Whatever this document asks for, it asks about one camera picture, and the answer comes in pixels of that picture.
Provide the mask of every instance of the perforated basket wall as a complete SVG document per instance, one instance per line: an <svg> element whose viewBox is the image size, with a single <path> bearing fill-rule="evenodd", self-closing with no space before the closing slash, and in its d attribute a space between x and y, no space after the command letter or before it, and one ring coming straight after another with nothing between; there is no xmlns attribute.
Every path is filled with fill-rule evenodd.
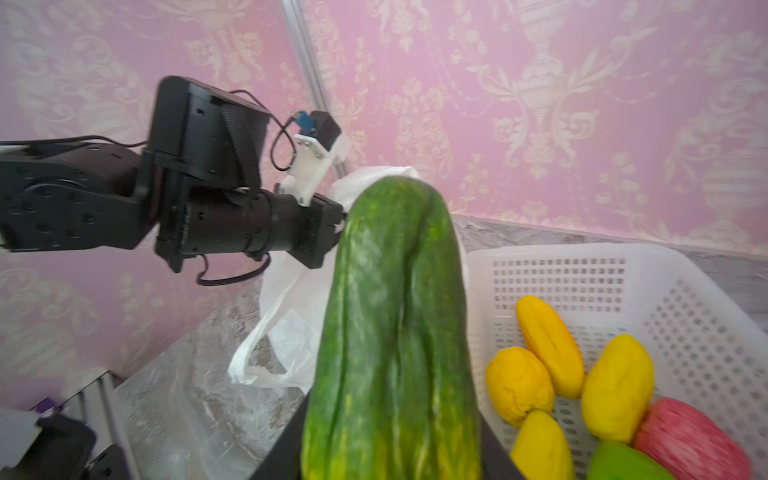
<svg viewBox="0 0 768 480"><path fill-rule="evenodd" d="M511 450L517 429L494 410L485 367L500 349L525 346L518 299L558 311L589 371L605 344L630 333L654 361L656 396L695 406L739 442L754 478L768 480L768 336L684 255L643 244L592 243L478 250L468 255L468 337L482 414ZM557 397L554 417L587 477L597 442L578 400Z"/></svg>

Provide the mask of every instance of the green vegetable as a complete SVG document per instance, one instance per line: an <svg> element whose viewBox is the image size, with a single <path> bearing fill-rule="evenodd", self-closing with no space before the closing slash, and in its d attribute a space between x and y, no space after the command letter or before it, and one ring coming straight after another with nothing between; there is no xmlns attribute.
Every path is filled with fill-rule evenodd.
<svg viewBox="0 0 768 480"><path fill-rule="evenodd" d="M458 244L440 195L387 177L356 201L304 423L305 480L481 477Z"/></svg>
<svg viewBox="0 0 768 480"><path fill-rule="evenodd" d="M592 455L587 480L674 480L648 455L623 443L601 442Z"/></svg>

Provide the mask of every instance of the marble tabletop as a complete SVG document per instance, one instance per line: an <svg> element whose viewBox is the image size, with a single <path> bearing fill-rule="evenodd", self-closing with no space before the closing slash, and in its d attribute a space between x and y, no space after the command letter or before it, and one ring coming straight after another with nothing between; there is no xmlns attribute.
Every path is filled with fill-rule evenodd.
<svg viewBox="0 0 768 480"><path fill-rule="evenodd" d="M608 242L597 237L455 217L468 252L510 245ZM768 332L768 260L678 249ZM146 480L242 480L268 453L303 395L234 385L227 366L258 323L256 280L117 388L118 408ZM274 372L268 340L252 362Z"/></svg>

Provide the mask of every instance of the yellow fruit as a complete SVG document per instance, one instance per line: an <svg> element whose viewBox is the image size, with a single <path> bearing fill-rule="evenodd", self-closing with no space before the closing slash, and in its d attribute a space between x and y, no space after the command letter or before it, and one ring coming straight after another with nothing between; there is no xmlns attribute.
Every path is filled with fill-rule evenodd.
<svg viewBox="0 0 768 480"><path fill-rule="evenodd" d="M631 335L611 340L584 382L581 414L592 435L630 443L654 394L654 363Z"/></svg>
<svg viewBox="0 0 768 480"><path fill-rule="evenodd" d="M485 369L485 383L496 412L519 427L531 410L552 411L554 390L547 369L520 346L496 353Z"/></svg>
<svg viewBox="0 0 768 480"><path fill-rule="evenodd" d="M530 295L518 301L516 310L525 345L547 367L554 392L566 399L577 399L584 383L584 360L558 313L544 300Z"/></svg>
<svg viewBox="0 0 768 480"><path fill-rule="evenodd" d="M525 417L511 457L527 480L576 478L568 440L558 423L540 410Z"/></svg>

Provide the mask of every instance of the pink wallpaper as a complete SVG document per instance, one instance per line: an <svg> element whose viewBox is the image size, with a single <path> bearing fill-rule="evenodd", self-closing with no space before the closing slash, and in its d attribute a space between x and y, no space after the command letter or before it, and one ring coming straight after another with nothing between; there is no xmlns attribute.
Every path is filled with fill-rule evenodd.
<svg viewBox="0 0 768 480"><path fill-rule="evenodd" d="M249 89L280 118L309 103L279 0L4 0L0 50L4 140L144 139L167 74ZM279 179L262 172L265 187ZM0 252L0 405L67 396L102 369L128 376L244 287L196 286L201 260L177 275L153 245ZM253 266L210 259L212 277Z"/></svg>
<svg viewBox="0 0 768 480"><path fill-rule="evenodd" d="M457 214L768 255L768 3L304 5L354 165Z"/></svg>

